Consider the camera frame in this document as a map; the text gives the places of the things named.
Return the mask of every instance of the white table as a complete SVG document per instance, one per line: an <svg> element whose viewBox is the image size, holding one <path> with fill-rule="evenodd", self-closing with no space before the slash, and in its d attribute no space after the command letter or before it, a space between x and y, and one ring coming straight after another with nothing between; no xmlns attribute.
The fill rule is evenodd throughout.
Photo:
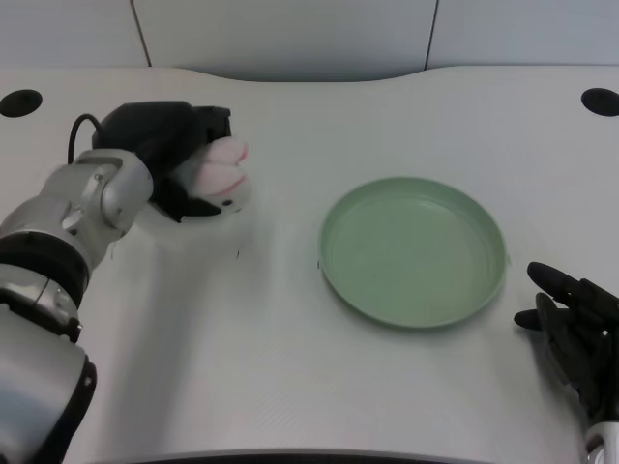
<svg viewBox="0 0 619 464"><path fill-rule="evenodd" d="M619 118L582 106L591 87L618 91L619 68L453 68L343 84L1 71L0 95L44 97L32 115L0 118L2 217L64 162L82 112L102 118L151 100L227 106L251 150L252 207L173 233L146 215L110 247L80 310L99 384L66 462L338 449L577 463L576 409L512 318L533 307L532 260L619 291ZM462 189L504 232L505 288L467 323L376 325L316 269L328 208L397 175Z"/></svg>

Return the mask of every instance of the silver robot arm segment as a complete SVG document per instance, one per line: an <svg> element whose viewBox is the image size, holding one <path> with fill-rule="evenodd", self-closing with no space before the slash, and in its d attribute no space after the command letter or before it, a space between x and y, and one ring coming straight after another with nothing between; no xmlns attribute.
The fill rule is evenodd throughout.
<svg viewBox="0 0 619 464"><path fill-rule="evenodd" d="M77 308L152 193L136 155L90 150L0 225L0 463L62 461L96 384Z"/></svg>

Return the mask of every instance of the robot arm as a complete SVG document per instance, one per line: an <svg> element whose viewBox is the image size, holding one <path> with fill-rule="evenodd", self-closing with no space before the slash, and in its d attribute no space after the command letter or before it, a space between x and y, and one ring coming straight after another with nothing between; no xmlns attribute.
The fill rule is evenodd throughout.
<svg viewBox="0 0 619 464"><path fill-rule="evenodd" d="M515 322L544 333L552 370L577 392L589 421L587 462L619 463L619 299L546 264L531 263L527 273L545 293Z"/></svg>
<svg viewBox="0 0 619 464"><path fill-rule="evenodd" d="M123 105L103 120L94 150L0 225L0 463L63 460L97 383L75 344L88 282L149 200L183 215L166 176L228 136L228 116L176 101Z"/></svg>

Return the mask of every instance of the black hole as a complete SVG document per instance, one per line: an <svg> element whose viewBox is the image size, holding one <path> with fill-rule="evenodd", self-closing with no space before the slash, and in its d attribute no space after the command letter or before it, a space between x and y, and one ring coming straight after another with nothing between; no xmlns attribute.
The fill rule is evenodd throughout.
<svg viewBox="0 0 619 464"><path fill-rule="evenodd" d="M181 459L161 461L161 464L180 464ZM228 456L210 456L201 459L189 459L188 464L431 464L417 459L362 456L340 454L311 454L301 451L287 454L240 454Z"/></svg>
<svg viewBox="0 0 619 464"><path fill-rule="evenodd" d="M619 116L619 94L608 89L589 89L580 98L584 107L600 116Z"/></svg>
<svg viewBox="0 0 619 464"><path fill-rule="evenodd" d="M42 95L36 90L17 90L0 101L0 114L20 118L36 111L42 101Z"/></svg>
<svg viewBox="0 0 619 464"><path fill-rule="evenodd" d="M221 209L217 206L196 198L190 198L185 205L182 216L190 218L208 218L210 216L216 216L221 213Z"/></svg>

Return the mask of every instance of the green plastic plate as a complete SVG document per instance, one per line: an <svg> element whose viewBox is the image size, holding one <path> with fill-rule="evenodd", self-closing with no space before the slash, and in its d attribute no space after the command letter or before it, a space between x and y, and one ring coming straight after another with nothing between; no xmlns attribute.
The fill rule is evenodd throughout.
<svg viewBox="0 0 619 464"><path fill-rule="evenodd" d="M346 194L319 243L327 280L387 324L439 327L484 307L503 283L501 231L475 200L426 179L393 178Z"/></svg>

